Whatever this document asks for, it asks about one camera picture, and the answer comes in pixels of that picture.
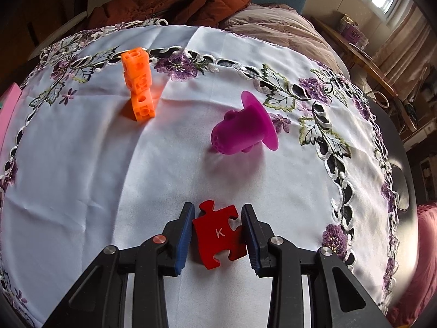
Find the red K puzzle piece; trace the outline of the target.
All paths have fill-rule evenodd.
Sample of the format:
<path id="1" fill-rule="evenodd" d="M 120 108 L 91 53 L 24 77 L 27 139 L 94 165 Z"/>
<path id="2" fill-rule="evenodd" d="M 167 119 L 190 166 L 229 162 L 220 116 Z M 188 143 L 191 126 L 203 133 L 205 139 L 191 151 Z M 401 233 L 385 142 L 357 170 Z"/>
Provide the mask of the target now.
<path id="1" fill-rule="evenodd" d="M 247 248 L 242 226 L 233 230 L 229 220 L 238 218 L 234 205 L 215 210 L 215 202 L 206 200 L 199 205 L 201 215 L 193 220 L 199 257 L 202 264 L 213 270 L 221 265 L 215 255 L 227 250 L 230 261 L 246 256 Z"/>

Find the magenta flanged plastic toy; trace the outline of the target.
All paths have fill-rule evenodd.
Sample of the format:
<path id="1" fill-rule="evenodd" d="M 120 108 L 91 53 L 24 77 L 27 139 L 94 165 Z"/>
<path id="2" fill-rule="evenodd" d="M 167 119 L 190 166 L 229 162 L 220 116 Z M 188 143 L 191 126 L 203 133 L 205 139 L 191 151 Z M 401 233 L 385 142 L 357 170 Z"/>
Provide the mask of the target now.
<path id="1" fill-rule="evenodd" d="M 212 129 L 210 140 L 215 151 L 224 155 L 248 153 L 262 143 L 268 149 L 277 151 L 279 139 L 270 115 L 253 93 L 241 93 L 243 108 L 230 110 L 222 121 Z"/>

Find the pink shallow cardboard box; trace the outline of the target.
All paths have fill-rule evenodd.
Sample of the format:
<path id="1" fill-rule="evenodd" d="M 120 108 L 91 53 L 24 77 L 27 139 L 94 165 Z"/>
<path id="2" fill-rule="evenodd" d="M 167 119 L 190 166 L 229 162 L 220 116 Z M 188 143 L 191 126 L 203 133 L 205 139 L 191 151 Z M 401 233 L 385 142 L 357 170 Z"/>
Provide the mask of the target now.
<path id="1" fill-rule="evenodd" d="M 1 115 L 0 115 L 0 147 L 4 144 L 7 128 L 12 119 L 16 105 L 22 95 L 22 89 L 17 83 L 12 83 L 6 90 L 1 99 Z"/>

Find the beige pink duvet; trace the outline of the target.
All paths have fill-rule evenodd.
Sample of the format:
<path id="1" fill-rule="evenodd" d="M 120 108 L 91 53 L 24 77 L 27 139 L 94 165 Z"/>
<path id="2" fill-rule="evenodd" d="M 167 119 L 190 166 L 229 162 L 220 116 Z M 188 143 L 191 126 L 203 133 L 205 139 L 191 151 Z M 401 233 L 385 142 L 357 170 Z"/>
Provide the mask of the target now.
<path id="1" fill-rule="evenodd" d="M 286 4 L 249 4 L 220 23 L 230 33 L 289 48 L 350 78 L 349 71 L 315 27 Z"/>

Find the orange linked cube blocks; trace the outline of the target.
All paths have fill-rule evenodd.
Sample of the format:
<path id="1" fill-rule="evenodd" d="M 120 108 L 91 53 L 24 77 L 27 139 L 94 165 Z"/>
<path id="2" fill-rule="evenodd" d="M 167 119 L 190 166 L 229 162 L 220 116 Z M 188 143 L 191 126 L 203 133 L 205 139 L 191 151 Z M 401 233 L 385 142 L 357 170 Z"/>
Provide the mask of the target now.
<path id="1" fill-rule="evenodd" d="M 156 116 L 157 99 L 153 97 L 153 84 L 149 54 L 141 47 L 122 53 L 125 84 L 130 90 L 132 111 L 138 122 Z"/>

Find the purple gift box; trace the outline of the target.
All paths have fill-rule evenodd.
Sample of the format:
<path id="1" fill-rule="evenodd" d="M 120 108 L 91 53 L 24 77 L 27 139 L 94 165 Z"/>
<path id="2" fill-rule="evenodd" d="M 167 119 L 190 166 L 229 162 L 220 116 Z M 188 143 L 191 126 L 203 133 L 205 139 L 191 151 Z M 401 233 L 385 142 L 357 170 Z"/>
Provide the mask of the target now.
<path id="1" fill-rule="evenodd" d="M 360 50 L 364 50 L 369 43 L 369 39 L 361 32 L 356 21 L 344 14 L 338 22 L 337 31 L 352 45 Z"/>

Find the rust brown quilted jacket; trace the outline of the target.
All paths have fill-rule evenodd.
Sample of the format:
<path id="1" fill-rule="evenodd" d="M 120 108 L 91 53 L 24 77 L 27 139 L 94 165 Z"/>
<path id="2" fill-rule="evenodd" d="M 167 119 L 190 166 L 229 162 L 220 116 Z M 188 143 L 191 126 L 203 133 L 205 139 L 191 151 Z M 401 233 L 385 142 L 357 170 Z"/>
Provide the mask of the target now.
<path id="1" fill-rule="evenodd" d="M 93 10 L 87 28 L 164 19 L 171 25 L 218 27 L 251 0 L 112 0 Z"/>

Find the white embroidered floral tablecloth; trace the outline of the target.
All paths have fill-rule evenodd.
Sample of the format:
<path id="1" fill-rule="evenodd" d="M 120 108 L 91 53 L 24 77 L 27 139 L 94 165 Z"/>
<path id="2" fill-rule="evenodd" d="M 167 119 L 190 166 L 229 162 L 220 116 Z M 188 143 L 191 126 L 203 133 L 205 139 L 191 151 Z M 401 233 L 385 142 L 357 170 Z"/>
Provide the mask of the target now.
<path id="1" fill-rule="evenodd" d="M 138 47 L 158 101 L 142 122 L 122 65 Z M 1 292 L 29 326 L 104 247 L 140 245 L 206 200 L 250 203 L 297 247 L 330 247 L 388 310 L 398 196 L 376 114 L 343 75 L 258 39 L 130 22 L 51 45 L 20 88 L 1 149 Z M 277 151 L 213 149 L 244 90 L 270 115 Z"/>

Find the wooden side table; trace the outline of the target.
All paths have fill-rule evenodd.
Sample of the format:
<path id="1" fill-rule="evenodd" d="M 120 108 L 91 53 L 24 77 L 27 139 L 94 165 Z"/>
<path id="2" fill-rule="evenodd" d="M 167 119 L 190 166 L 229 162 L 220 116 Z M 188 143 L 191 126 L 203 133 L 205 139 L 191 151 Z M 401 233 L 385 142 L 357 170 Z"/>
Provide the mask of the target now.
<path id="1" fill-rule="evenodd" d="M 382 71 L 375 65 L 371 57 L 367 57 L 366 55 L 364 55 L 364 52 L 362 50 L 357 48 L 355 45 L 349 43 L 348 40 L 345 39 L 345 37 L 343 37 L 337 31 L 333 30 L 332 27 L 329 27 L 319 19 L 315 17 L 310 17 L 310 21 L 318 32 L 324 33 L 343 50 L 345 57 L 344 63 L 346 66 L 352 68 L 354 65 L 358 65 L 367 73 L 367 75 L 373 78 L 386 91 L 387 97 L 390 100 L 394 101 L 395 108 L 400 112 L 408 130 L 412 133 L 417 131 L 417 127 L 408 116 L 408 113 L 405 110 L 403 103 L 398 97 L 398 93 L 388 83 L 387 78 L 384 76 Z"/>

